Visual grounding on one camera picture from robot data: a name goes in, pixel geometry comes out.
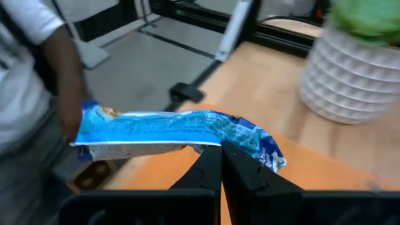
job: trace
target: ribbed white pot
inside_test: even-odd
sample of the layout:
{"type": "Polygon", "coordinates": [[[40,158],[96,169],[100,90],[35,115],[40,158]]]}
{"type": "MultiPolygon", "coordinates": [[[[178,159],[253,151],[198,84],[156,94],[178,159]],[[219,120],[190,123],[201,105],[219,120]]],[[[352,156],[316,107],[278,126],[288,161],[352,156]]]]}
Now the ribbed white pot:
{"type": "Polygon", "coordinates": [[[377,118],[400,95],[400,50],[365,47],[330,22],[309,54],[300,86],[304,103],[339,123],[377,118]]]}

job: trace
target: hand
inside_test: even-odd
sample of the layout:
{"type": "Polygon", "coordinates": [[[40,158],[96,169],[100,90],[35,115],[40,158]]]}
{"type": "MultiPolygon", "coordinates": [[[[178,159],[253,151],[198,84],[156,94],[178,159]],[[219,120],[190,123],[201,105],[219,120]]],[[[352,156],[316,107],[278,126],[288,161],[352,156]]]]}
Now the hand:
{"type": "Polygon", "coordinates": [[[82,120],[82,102],[87,98],[83,88],[73,88],[67,85],[59,87],[59,120],[69,143],[73,142],[78,135],[82,120]]]}

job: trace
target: wooden table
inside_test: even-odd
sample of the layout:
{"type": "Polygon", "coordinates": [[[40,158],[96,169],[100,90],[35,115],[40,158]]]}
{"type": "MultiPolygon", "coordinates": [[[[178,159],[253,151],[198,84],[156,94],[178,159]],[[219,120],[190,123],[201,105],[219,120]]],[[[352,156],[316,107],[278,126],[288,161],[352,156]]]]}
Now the wooden table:
{"type": "MultiPolygon", "coordinates": [[[[205,83],[203,103],[181,110],[212,108],[240,114],[266,128],[288,165],[279,174],[304,189],[398,189],[400,105],[370,124],[347,126],[324,119],[303,105],[298,83],[306,61],[243,43],[205,83]]],[[[131,159],[108,189],[167,189],[198,158],[190,147],[131,159]]],[[[226,202],[221,218],[229,224],[226,202]]]]}
{"type": "Polygon", "coordinates": [[[288,29],[301,34],[307,34],[312,37],[319,37],[322,33],[322,29],[320,27],[288,19],[272,19],[264,21],[264,24],[288,29]]]}

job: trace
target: crumpled plastic bag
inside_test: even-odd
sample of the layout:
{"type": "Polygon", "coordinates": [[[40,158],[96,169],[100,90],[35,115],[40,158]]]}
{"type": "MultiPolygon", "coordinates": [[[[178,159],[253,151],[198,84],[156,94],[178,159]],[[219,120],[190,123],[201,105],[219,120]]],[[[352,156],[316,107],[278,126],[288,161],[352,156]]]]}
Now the crumpled plastic bag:
{"type": "Polygon", "coordinates": [[[273,137],[243,117],[223,112],[114,112],[95,101],[83,104],[76,140],[79,157],[114,160],[176,151],[190,145],[201,152],[207,146],[230,141],[273,171],[286,160],[273,137]]]}

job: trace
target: floor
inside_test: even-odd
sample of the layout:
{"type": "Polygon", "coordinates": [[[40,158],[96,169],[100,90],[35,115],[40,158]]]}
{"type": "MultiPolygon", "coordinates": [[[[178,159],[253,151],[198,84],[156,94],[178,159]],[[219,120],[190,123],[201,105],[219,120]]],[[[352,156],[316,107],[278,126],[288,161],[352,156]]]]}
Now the floor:
{"type": "Polygon", "coordinates": [[[192,83],[214,61],[223,35],[168,18],[105,47],[111,55],[87,81],[95,98],[118,111],[160,111],[168,90],[192,83]]]}

